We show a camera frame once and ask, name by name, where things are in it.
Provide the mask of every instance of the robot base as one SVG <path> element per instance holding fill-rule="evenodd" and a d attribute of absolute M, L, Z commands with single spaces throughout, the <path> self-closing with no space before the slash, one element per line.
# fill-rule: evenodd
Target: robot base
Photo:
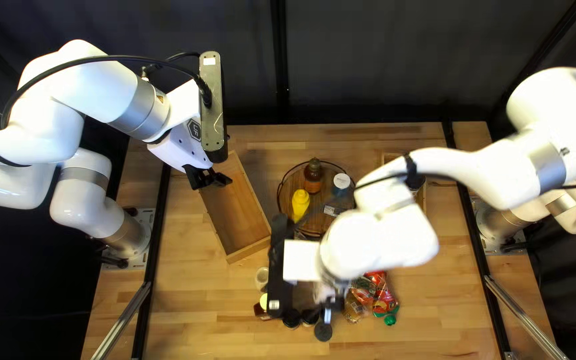
<path fill-rule="evenodd" d="M 137 209 L 137 215 L 133 216 L 135 220 L 141 225 L 143 228 L 144 234 L 147 241 L 147 244 L 143 249 L 140 249 L 135 256 L 128 261 L 128 267 L 122 269 L 117 267 L 116 265 L 110 264 L 102 264 L 101 270 L 143 270 L 146 269 L 146 263 L 148 262 L 148 251 L 150 249 L 150 233 L 152 232 L 152 223 L 155 219 L 155 209 L 150 208 L 143 208 Z M 112 248 L 107 248 L 103 251 L 102 256 L 108 258 L 118 258 L 115 250 Z"/>

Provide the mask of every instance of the wooden box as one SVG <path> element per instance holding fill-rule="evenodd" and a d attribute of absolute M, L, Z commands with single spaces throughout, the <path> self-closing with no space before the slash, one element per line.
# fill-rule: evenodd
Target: wooden box
<path fill-rule="evenodd" d="M 384 165 L 386 163 L 395 160 L 396 158 L 400 157 L 402 154 L 396 154 L 393 152 L 384 152 L 381 154 L 381 164 Z M 426 182 L 421 186 L 421 189 L 417 192 L 417 197 L 415 201 L 421 208 L 421 210 L 426 213 L 426 189 L 428 187 L 428 178 L 426 178 Z"/>
<path fill-rule="evenodd" d="M 212 168 L 231 178 L 232 184 L 208 186 L 199 193 L 226 261 L 232 264 L 270 245 L 270 225 L 235 151 Z"/>

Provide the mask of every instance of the yellow mustard bottle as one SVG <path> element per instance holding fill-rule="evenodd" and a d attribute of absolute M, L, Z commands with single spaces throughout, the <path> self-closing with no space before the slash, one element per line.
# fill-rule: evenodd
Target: yellow mustard bottle
<path fill-rule="evenodd" d="M 310 195 L 304 189 L 292 193 L 292 221 L 297 222 L 308 210 Z"/>

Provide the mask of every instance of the wooden table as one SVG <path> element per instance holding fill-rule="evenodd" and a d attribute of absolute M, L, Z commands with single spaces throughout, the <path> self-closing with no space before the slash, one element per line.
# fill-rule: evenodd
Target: wooden table
<path fill-rule="evenodd" d="M 458 146 L 490 141 L 484 123 L 455 124 Z M 441 124 L 229 126 L 261 206 L 276 214 L 276 187 L 286 169 L 318 157 L 359 179 L 380 166 L 382 152 L 445 146 Z M 154 207 L 161 163 L 141 144 L 131 146 L 118 201 Z M 427 216 L 439 235 L 439 254 L 428 264 L 388 273 L 402 306 L 397 324 L 367 318 L 350 325 L 333 318 L 334 335 L 318 342 L 312 328 L 288 331 L 281 321 L 261 322 L 254 274 L 265 251 L 232 265 L 225 261 L 204 204 L 185 175 L 173 171 L 146 345 L 148 359 L 498 359 L 498 349 L 468 229 L 454 183 L 429 179 Z M 550 327 L 526 256 L 488 258 L 495 278 L 517 296 L 546 332 Z M 97 286 L 82 359 L 89 359 L 143 280 L 143 271 L 103 272 Z M 543 358 L 504 314 L 509 338 L 524 356 Z M 129 359 L 134 320 L 111 354 Z"/>

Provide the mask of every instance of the glass bottle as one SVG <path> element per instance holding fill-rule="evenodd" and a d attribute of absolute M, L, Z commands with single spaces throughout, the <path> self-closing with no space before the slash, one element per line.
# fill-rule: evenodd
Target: glass bottle
<path fill-rule="evenodd" d="M 321 190 L 321 162 L 319 159 L 310 159 L 306 168 L 303 169 L 303 176 L 303 187 L 309 194 L 314 195 Z"/>

